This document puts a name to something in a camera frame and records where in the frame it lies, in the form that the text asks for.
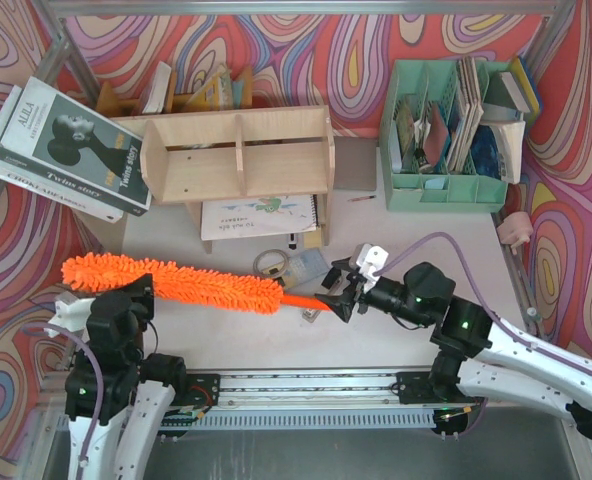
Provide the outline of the small stapler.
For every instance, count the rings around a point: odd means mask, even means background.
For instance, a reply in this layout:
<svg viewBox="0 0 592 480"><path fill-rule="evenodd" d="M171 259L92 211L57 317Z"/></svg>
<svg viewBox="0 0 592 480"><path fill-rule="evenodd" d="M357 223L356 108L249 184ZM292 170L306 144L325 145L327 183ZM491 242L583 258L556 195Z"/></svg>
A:
<svg viewBox="0 0 592 480"><path fill-rule="evenodd" d="M320 286L316 290L317 294L336 294L342 284L341 270L332 267L322 280ZM321 311L317 308L307 308L302 311L302 318L313 323L320 315Z"/></svg>

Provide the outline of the orange microfiber duster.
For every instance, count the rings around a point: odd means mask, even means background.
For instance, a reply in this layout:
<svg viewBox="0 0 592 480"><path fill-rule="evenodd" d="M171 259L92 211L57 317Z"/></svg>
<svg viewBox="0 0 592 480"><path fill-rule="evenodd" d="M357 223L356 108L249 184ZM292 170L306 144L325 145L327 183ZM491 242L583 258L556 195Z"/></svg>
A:
<svg viewBox="0 0 592 480"><path fill-rule="evenodd" d="M66 260L63 282L77 291L100 293L150 276L154 295L185 304L273 315L283 306L315 311L330 308L313 297L291 295L275 280L236 275L174 262L88 253Z"/></svg>

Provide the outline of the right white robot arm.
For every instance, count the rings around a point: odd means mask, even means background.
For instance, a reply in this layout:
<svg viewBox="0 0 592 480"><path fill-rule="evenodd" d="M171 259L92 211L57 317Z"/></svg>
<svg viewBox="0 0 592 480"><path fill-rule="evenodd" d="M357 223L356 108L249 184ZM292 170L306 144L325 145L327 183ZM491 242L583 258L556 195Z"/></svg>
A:
<svg viewBox="0 0 592 480"><path fill-rule="evenodd" d="M592 440L592 360L536 338L476 303L458 297L455 283L422 262L402 281L369 282L348 260L339 295L320 294L342 321L353 312L379 310L405 328L430 328L438 354L424 383L400 387L401 402L427 394L445 403L486 398L521 404L570 421Z"/></svg>

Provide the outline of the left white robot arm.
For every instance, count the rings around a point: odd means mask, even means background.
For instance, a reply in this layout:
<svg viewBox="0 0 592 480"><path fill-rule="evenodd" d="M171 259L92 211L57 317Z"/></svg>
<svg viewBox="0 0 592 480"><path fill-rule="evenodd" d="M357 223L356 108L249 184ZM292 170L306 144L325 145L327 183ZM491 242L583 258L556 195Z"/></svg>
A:
<svg viewBox="0 0 592 480"><path fill-rule="evenodd" d="M137 339L154 313L153 277L92 299L65 381L71 479L140 479L164 414L187 385L178 356L145 356Z"/></svg>

